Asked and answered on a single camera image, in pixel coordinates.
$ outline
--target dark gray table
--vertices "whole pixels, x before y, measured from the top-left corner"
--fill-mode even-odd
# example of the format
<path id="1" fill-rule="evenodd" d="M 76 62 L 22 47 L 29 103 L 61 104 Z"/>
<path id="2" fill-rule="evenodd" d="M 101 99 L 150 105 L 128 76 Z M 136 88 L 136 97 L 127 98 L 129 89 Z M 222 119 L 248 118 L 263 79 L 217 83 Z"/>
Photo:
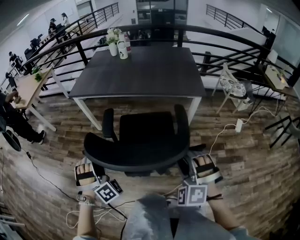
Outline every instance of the dark gray table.
<path id="1" fill-rule="evenodd" d="M 188 111 L 191 122 L 205 88 L 189 48 L 133 47 L 121 60 L 109 51 L 96 52 L 69 96 L 98 130 L 102 127 L 82 98 L 101 97 L 186 97 L 193 98 Z"/>

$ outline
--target person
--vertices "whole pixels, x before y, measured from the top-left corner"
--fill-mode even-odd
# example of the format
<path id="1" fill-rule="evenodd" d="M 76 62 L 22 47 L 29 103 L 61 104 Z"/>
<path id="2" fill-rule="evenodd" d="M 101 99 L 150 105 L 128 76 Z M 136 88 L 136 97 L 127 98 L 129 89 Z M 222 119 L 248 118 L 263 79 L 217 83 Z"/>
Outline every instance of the person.
<path id="1" fill-rule="evenodd" d="M 50 36 L 56 33 L 56 25 L 54 23 L 55 21 L 56 20 L 54 18 L 51 18 L 50 20 L 49 29 L 48 29 L 48 33 Z"/>
<path id="2" fill-rule="evenodd" d="M 196 158 L 199 165 L 211 163 L 205 157 Z M 92 171 L 89 164 L 80 165 L 77 174 Z M 199 177 L 212 174 L 210 170 L 198 174 Z M 94 182 L 94 178 L 79 180 L 80 185 Z M 83 195 L 95 199 L 93 191 L 85 191 Z M 135 202 L 125 227 L 122 230 L 122 240 L 255 240 L 248 236 L 246 228 L 240 226 L 238 220 L 227 207 L 216 184 L 208 184 L 207 196 L 215 222 L 207 219 L 199 207 L 178 207 L 177 199 L 158 194 L 144 196 Z M 77 236 L 73 240 L 96 240 L 97 232 L 93 217 L 93 206 L 81 204 Z"/>
<path id="3" fill-rule="evenodd" d="M 22 138 L 27 139 L 31 143 L 43 144 L 46 132 L 44 130 L 40 133 L 34 131 L 32 126 L 10 104 L 13 98 L 17 96 L 18 92 L 16 90 L 8 95 L 0 93 L 0 116 L 5 119 L 7 126 L 11 127 Z"/>
<path id="4" fill-rule="evenodd" d="M 68 25 L 70 25 L 67 14 L 62 13 L 61 17 L 62 17 L 62 25 L 65 25 L 65 27 L 67 27 Z"/>
<path id="5" fill-rule="evenodd" d="M 9 52 L 8 55 L 9 55 L 9 65 L 11 65 L 11 62 L 15 61 L 15 67 L 18 70 L 21 70 L 21 64 L 20 64 L 20 62 L 18 60 L 18 56 L 15 53 L 13 53 L 13 52 Z"/>

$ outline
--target white flowers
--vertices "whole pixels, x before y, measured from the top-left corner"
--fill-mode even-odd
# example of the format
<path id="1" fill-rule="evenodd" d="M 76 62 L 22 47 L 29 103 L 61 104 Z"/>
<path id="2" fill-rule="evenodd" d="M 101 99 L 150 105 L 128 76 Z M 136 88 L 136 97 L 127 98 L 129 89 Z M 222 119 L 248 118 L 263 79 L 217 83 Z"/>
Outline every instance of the white flowers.
<path id="1" fill-rule="evenodd" d="M 110 28 L 107 30 L 106 42 L 107 44 L 117 43 L 121 30 L 118 28 Z"/>

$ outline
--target gray pants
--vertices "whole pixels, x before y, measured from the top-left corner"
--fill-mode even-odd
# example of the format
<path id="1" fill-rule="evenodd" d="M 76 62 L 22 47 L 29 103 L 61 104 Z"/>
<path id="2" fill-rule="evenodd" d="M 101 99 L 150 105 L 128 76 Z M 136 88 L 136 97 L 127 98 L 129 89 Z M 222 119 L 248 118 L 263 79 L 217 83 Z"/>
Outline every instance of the gray pants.
<path id="1" fill-rule="evenodd" d="M 251 240 L 245 228 L 230 232 L 210 221 L 198 207 L 176 207 L 179 223 L 173 238 L 165 197 L 146 195 L 136 201 L 124 228 L 122 240 Z"/>

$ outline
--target table top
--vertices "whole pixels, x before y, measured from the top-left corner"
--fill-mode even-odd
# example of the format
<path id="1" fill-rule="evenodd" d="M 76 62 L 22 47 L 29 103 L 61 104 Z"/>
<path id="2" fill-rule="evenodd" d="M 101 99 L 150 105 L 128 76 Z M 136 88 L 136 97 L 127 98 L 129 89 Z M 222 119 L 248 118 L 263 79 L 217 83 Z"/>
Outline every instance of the table top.
<path id="1" fill-rule="evenodd" d="M 39 95 L 41 87 L 51 74 L 51 70 L 52 67 L 49 67 L 41 71 L 42 80 L 40 82 L 35 80 L 35 75 L 29 75 L 19 79 L 16 84 L 19 96 L 21 96 L 21 101 L 15 105 L 16 109 L 28 108 L 32 104 L 34 97 Z"/>
<path id="2" fill-rule="evenodd" d="M 274 92 L 278 92 L 284 95 L 287 95 L 289 97 L 293 97 L 293 98 L 297 98 L 297 94 L 294 91 L 293 88 L 291 87 L 285 87 L 282 90 L 281 89 L 277 89 L 274 84 L 272 83 L 272 81 L 270 80 L 270 78 L 266 75 L 265 73 L 265 69 L 264 66 L 262 64 L 258 65 L 258 69 L 260 70 L 260 72 L 262 73 L 263 76 L 263 80 L 265 81 L 265 83 L 274 91 Z"/>
<path id="3" fill-rule="evenodd" d="M 189 48 L 133 47 L 121 60 L 109 51 L 96 52 L 69 96 L 204 97 L 205 88 Z"/>

